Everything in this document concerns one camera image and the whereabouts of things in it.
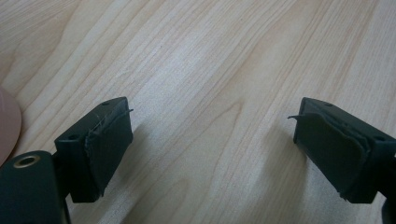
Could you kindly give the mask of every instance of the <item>screw hole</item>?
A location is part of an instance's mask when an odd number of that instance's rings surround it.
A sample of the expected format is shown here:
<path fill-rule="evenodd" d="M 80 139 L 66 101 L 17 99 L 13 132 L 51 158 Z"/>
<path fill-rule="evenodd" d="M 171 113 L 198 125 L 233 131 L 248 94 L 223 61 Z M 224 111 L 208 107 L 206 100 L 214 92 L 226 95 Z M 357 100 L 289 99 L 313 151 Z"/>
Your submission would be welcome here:
<path fill-rule="evenodd" d="M 375 136 L 374 139 L 377 141 L 385 141 L 385 138 L 381 136 Z"/>
<path fill-rule="evenodd" d="M 79 138 L 79 135 L 78 135 L 78 134 L 72 134 L 72 135 L 70 135 L 70 136 L 68 137 L 69 140 L 76 140 L 76 139 L 78 139 L 78 138 Z"/>
<path fill-rule="evenodd" d="M 22 159 L 20 159 L 14 163 L 14 167 L 17 169 L 25 168 L 25 167 L 35 164 L 39 160 L 40 160 L 40 157 L 37 155 L 23 157 Z"/>

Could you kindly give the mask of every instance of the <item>black plastic part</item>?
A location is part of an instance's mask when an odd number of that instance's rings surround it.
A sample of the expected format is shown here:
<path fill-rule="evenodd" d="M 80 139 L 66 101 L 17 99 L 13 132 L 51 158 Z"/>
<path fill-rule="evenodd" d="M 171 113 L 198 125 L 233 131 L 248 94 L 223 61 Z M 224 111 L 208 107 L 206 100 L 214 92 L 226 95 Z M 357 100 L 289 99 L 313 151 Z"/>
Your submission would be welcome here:
<path fill-rule="evenodd" d="M 0 170 L 1 223 L 70 223 L 51 155 L 22 154 Z"/>
<path fill-rule="evenodd" d="M 315 99 L 304 98 L 299 115 L 291 118 L 297 119 L 294 143 L 342 198 L 351 203 L 371 203 L 381 191 L 396 202 L 391 175 L 394 138 L 335 105 Z"/>
<path fill-rule="evenodd" d="M 116 171 L 133 134 L 125 97 L 101 103 L 56 140 L 54 159 L 74 203 L 92 203 Z"/>

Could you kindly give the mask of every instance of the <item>black clamp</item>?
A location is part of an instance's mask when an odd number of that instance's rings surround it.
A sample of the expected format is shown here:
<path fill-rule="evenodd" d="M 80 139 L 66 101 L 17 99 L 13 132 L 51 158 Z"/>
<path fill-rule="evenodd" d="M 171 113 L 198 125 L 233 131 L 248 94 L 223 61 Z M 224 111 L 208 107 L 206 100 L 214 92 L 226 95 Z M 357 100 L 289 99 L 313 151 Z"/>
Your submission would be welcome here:
<path fill-rule="evenodd" d="M 101 103 L 55 140 L 57 152 L 31 151 L 0 170 L 0 223 L 70 223 L 64 198 L 103 196 L 133 141 L 125 97 Z"/>
<path fill-rule="evenodd" d="M 384 223 L 396 223 L 396 140 L 335 105 L 304 98 L 294 143 L 351 203 L 387 201 Z"/>

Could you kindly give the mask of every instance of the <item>pink circular object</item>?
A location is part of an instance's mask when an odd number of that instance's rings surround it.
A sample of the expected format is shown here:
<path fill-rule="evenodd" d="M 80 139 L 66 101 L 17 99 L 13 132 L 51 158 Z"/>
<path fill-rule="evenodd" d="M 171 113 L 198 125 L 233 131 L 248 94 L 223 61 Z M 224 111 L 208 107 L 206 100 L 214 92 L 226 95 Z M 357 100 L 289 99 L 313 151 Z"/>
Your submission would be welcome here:
<path fill-rule="evenodd" d="M 0 166 L 15 147 L 20 131 L 20 107 L 15 99 L 0 87 Z"/>

